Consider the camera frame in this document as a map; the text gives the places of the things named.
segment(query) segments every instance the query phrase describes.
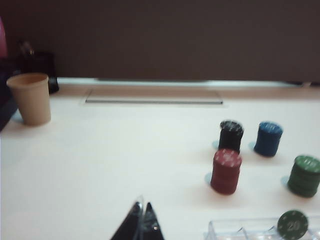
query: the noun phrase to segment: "poker chip stack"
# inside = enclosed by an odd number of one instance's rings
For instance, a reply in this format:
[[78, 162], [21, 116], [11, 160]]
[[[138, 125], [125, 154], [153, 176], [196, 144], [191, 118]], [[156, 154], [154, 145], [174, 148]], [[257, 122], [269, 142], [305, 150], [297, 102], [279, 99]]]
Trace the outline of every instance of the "poker chip stack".
[[282, 128], [276, 123], [261, 122], [254, 151], [265, 157], [273, 157], [277, 153], [282, 133]]
[[211, 187], [218, 193], [233, 194], [238, 185], [242, 159], [232, 149], [220, 149], [213, 157]]
[[241, 138], [244, 135], [241, 124], [233, 120], [225, 120], [220, 123], [220, 128], [218, 149], [231, 149], [240, 153]]
[[320, 161], [312, 156], [300, 155], [294, 160], [288, 188], [295, 194], [311, 198], [320, 183]]

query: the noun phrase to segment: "dark wall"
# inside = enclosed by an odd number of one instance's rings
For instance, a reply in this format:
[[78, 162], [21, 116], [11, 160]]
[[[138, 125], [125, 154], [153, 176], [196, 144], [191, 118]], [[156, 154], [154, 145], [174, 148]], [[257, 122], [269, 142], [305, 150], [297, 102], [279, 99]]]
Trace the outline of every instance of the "dark wall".
[[64, 77], [320, 82], [318, 0], [1, 0]]

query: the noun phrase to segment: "black object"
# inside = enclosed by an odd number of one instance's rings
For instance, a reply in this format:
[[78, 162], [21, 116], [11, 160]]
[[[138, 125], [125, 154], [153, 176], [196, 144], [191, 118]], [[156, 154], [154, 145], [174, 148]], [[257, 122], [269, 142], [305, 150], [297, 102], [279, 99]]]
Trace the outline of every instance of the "black object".
[[7, 86], [7, 79], [20, 73], [20, 68], [14, 59], [0, 58], [0, 131], [18, 108]]
[[231, 149], [240, 153], [241, 138], [244, 135], [241, 124], [233, 120], [225, 120], [220, 123], [220, 128], [218, 149]]
[[136, 201], [111, 240], [137, 240], [142, 214], [143, 205]]
[[148, 202], [141, 225], [140, 240], [165, 240], [155, 211]]
[[54, 57], [51, 52], [36, 51], [31, 55], [21, 55], [18, 58], [23, 73], [44, 73], [49, 76], [50, 94], [59, 90]]

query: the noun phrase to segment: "blue poker chip stack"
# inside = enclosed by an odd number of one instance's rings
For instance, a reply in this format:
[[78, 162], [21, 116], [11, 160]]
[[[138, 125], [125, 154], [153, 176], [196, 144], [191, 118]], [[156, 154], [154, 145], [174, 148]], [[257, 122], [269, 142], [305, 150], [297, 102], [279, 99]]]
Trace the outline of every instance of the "blue poker chip stack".
[[276, 155], [283, 129], [276, 123], [263, 121], [259, 124], [254, 151], [265, 157]]

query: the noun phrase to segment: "green poker chip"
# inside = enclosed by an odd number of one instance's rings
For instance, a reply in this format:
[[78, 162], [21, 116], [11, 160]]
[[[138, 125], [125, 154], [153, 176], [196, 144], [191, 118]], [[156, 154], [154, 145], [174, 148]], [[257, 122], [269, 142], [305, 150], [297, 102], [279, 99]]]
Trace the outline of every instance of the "green poker chip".
[[278, 220], [277, 231], [285, 240], [297, 240], [308, 230], [307, 217], [298, 210], [285, 212]]
[[295, 158], [294, 162], [302, 171], [320, 175], [320, 161], [315, 157], [300, 155]]

